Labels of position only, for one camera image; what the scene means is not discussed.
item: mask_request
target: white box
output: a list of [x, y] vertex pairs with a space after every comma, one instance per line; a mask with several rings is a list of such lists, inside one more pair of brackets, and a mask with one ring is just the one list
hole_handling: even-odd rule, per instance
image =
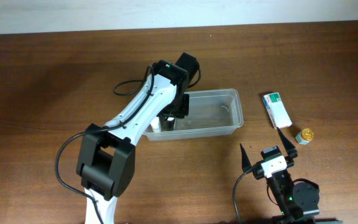
[[278, 93], [264, 95], [262, 100], [265, 104], [268, 116], [272, 121], [273, 128], [285, 128], [291, 126], [292, 122], [284, 108], [281, 96]]

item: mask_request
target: small jar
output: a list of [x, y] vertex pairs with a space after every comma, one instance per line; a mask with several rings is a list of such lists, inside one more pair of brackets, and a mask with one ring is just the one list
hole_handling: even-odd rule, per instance
[[295, 139], [299, 144], [308, 144], [314, 138], [314, 133], [309, 128], [305, 128], [296, 135]]

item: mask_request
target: white backdrop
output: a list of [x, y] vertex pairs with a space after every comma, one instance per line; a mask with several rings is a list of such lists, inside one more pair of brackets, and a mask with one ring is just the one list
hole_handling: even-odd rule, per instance
[[358, 20], [358, 0], [0, 0], [0, 34]]

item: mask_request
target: green label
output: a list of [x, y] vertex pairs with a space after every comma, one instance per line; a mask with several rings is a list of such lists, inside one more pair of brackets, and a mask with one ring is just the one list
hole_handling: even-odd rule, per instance
[[277, 101], [281, 101], [280, 95], [278, 93], [270, 94], [270, 99], [272, 100], [272, 103], [276, 103]]

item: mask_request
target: clear plastic container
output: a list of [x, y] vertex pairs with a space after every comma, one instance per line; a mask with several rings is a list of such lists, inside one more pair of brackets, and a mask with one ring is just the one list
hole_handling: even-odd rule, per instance
[[189, 115], [176, 119], [173, 131], [155, 133], [149, 126], [144, 135], [150, 141], [201, 138], [232, 134], [244, 124], [239, 94], [235, 89], [188, 92]]

